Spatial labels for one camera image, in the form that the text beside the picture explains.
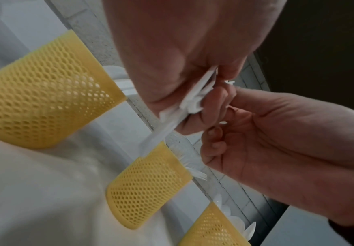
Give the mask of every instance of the tiled floor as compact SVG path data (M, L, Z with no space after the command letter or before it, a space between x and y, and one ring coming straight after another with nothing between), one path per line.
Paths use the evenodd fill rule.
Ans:
M61 19L71 27L102 65L123 66L110 37L101 0L45 0L61 14ZM258 61L252 54L244 64L236 86L270 91ZM146 107L139 96L131 96L129 103L150 129L158 124L158 119ZM206 167L200 159L201 133L182 136L172 133L166 137L168 146L174 145L190 160L190 166L206 173L208 180L196 180L195 183L205 195L212 199L217 193L222 194L223 202L231 208L232 215L241 217L246 226L257 222L257 232L250 241L259 245L268 234L285 206L263 194L239 184L222 173Z

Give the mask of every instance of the dark wall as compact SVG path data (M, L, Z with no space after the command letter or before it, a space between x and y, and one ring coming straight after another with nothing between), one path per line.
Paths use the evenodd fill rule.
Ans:
M272 91L354 109L354 0L288 0L257 54Z

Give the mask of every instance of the yellow plastic mesh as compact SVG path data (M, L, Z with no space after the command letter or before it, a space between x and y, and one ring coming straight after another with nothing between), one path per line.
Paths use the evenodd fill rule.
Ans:
M0 140L55 145L126 100L73 31L0 70Z
M179 246L251 246L220 209L211 202L188 230Z
M138 158L107 189L115 218L136 229L146 222L193 177L161 142L145 158Z

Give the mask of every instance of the skin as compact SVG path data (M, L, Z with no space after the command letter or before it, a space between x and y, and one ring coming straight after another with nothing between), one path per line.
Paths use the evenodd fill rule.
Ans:
M113 40L135 87L156 114L182 100L211 67L217 84L202 112L177 130L212 127L224 116L235 89L224 83L272 28L284 0L104 0Z
M202 135L203 162L284 203L354 225L354 111L237 89L227 124Z
M124 66L156 115L218 66L204 109L177 128L206 130L204 163L274 199L354 225L354 111L224 83L261 44L285 0L103 2ZM211 128L223 118L226 125Z

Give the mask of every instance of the fingernail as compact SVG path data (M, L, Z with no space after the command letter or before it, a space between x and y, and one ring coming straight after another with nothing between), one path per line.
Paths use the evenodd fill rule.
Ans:
M213 143L212 148L217 149L221 146L221 142Z
M208 135L209 135L209 136L213 136L213 135L215 134L215 131L216 131L216 127L212 127L212 129L210 129L210 130L208 131Z

